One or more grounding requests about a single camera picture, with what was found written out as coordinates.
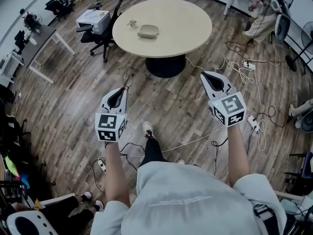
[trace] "forearm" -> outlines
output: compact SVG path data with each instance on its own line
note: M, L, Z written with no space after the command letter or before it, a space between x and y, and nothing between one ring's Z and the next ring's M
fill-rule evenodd
M229 127L227 132L229 183L233 187L237 180L250 174L250 167L239 125Z
M120 201L130 207L128 185L122 166L118 143L106 147L106 197L107 201Z

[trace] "round table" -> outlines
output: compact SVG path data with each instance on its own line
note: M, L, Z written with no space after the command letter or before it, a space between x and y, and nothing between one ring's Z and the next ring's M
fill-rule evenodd
M135 20L135 27L127 25ZM137 35L144 24L158 27L154 39ZM124 51L146 57L147 69L158 77L173 77L186 65L185 54L207 41L210 17L200 7L183 0L148 0L138 3L116 20L113 38Z

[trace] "white box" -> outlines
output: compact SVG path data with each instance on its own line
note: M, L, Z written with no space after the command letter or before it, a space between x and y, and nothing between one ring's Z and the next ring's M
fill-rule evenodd
M77 20L78 27L93 25L94 34L101 35L111 21L110 12L106 10L86 10Z
M96 113L94 128L99 141L118 142L126 129L127 114Z
M213 115L216 116L225 127L245 120L246 104L240 92L215 101L210 100L209 106L212 108Z

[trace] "fan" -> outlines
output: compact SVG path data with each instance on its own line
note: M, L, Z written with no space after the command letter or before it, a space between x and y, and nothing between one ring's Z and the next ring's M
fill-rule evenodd
M286 56L286 62L292 71L297 70L295 60L297 60L303 52L307 51L313 54L313 22L308 22L304 25L301 33L301 40L304 49L297 55L295 59L292 59L289 55Z

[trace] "power strip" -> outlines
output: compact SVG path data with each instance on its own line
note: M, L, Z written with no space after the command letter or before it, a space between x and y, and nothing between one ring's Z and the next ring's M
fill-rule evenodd
M102 160L99 160L98 161L98 165L101 167L101 169L104 171L104 172L106 172L106 165L102 162Z
M258 132L260 130L259 123L257 122L257 120L254 120L253 116L248 117L248 123L251 125L252 129L255 132Z
M255 70L255 65L254 65L254 64L249 64L247 61L244 61L243 66L244 66L246 69L250 70L250 71Z

